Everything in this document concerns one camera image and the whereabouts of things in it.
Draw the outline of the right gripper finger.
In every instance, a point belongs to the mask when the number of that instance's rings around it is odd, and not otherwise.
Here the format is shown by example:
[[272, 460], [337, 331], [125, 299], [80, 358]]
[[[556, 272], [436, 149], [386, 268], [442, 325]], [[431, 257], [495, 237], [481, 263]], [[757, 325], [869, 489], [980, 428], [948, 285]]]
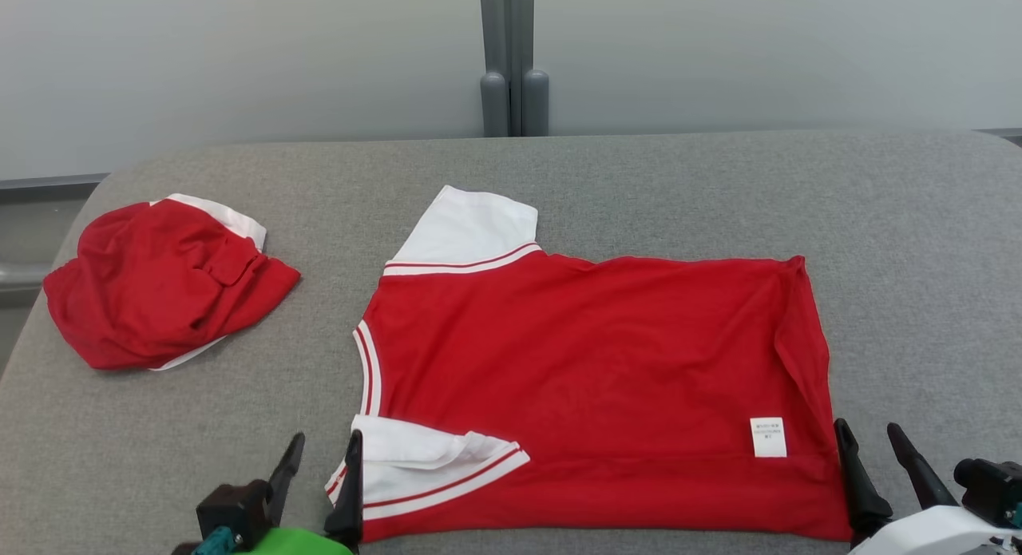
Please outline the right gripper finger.
[[860, 445], [847, 421], [834, 421], [835, 438], [841, 467], [841, 479], [846, 494], [848, 525], [851, 540], [868, 540], [892, 522], [892, 507], [873, 485], [860, 460]]
[[901, 425], [888, 424], [887, 435], [898, 464], [905, 469], [910, 483], [915, 490], [917, 503], [922, 510], [936, 506], [959, 506], [959, 502], [948, 487], [943, 483], [923, 454], [912, 444]]

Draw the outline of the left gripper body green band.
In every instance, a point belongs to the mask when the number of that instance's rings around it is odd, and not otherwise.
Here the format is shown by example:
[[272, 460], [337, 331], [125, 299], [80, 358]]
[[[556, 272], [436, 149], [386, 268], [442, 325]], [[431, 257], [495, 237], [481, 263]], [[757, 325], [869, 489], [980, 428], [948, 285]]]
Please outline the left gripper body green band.
[[246, 545], [240, 533], [234, 533], [232, 554], [351, 554], [353, 551], [339, 541], [324, 534], [299, 527], [271, 527], [258, 544]]

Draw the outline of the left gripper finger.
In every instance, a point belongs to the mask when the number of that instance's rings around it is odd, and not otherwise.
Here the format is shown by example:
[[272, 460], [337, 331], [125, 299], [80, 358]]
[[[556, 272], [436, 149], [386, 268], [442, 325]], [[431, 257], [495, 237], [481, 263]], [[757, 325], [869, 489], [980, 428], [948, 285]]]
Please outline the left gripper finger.
[[301, 456], [306, 435], [295, 434], [288, 443], [277, 467], [267, 480], [267, 518], [272, 525], [281, 522], [288, 490], [295, 478], [301, 464]]
[[327, 516], [323, 529], [328, 539], [343, 545], [349, 552], [360, 551], [362, 543], [362, 431], [351, 431], [344, 453], [342, 477], [337, 485], [335, 507]]

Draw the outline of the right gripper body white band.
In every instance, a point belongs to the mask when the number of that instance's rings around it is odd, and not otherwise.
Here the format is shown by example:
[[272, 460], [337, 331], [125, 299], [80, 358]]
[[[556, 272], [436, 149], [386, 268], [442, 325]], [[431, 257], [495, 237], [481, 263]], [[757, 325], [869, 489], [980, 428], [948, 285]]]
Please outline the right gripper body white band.
[[1015, 554], [1015, 527], [990, 525], [960, 506], [934, 506], [895, 520], [851, 554]]

